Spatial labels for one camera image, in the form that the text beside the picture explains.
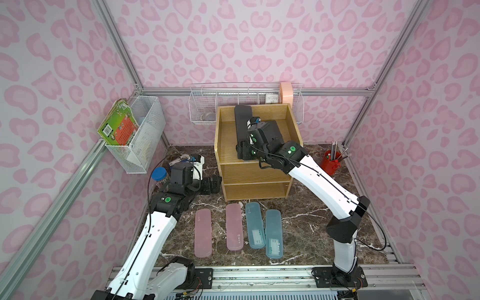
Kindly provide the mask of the black pencil case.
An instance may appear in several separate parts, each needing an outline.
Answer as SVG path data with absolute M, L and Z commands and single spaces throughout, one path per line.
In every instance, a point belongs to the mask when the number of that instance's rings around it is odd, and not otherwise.
M 234 107 L 234 117 L 237 136 L 236 150 L 238 153 L 240 153 L 243 150 L 243 143 L 247 141 L 248 121 L 253 117 L 252 107 L 246 105 L 236 105 Z
M 266 121 L 262 127 L 262 131 L 265 135 L 268 143 L 283 144 L 284 139 L 276 121 Z

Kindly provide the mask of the pink pencil case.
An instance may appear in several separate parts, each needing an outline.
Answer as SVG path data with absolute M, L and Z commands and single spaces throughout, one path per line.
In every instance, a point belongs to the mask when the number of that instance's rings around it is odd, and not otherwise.
M 208 258 L 213 253 L 211 211 L 198 210 L 194 220 L 194 255 L 197 258 Z
M 242 209 L 238 203 L 226 206 L 226 242 L 230 251 L 243 249 L 243 219 Z

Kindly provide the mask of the teal pencil case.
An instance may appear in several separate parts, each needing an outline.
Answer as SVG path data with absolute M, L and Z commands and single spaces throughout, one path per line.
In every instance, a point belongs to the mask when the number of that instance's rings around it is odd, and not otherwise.
M 249 245 L 258 250 L 266 245 L 264 222 L 258 202 L 249 202 L 245 206 Z
M 276 209 L 266 211 L 266 255 L 272 260 L 283 257 L 283 227 L 281 212 Z

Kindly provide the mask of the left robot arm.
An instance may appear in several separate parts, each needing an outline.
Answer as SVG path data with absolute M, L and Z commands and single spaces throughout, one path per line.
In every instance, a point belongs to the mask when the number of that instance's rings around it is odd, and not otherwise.
M 151 200 L 149 217 L 127 260 L 104 290 L 93 300 L 165 300 L 178 286 L 195 281 L 193 261 L 176 256 L 162 267 L 154 279 L 151 273 L 160 252 L 181 215 L 196 196 L 217 194 L 222 177 L 213 175 L 189 184 L 164 184 Z

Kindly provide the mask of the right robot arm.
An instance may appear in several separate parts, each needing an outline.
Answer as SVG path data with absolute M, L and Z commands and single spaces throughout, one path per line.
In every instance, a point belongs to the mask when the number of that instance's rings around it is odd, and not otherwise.
M 298 142 L 285 142 L 276 121 L 252 117 L 235 124 L 239 159 L 257 160 L 262 169 L 272 168 L 291 176 L 331 211 L 326 231 L 334 241 L 333 270 L 343 275 L 353 273 L 358 265 L 355 239 L 370 200 L 342 187 Z

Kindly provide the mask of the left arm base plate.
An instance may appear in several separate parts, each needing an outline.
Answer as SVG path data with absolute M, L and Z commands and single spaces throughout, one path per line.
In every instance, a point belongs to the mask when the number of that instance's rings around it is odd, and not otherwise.
M 186 280 L 176 287 L 176 290 L 194 290 L 200 285 L 201 289 L 210 290 L 213 285 L 213 268 L 197 268 L 187 272 Z

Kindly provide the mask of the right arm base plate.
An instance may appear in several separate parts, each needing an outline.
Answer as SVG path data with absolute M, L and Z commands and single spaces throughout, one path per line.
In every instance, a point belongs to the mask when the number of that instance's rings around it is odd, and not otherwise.
M 360 266 L 345 273 L 337 267 L 314 267 L 311 271 L 317 288 L 361 289 L 369 286 L 366 275 Z

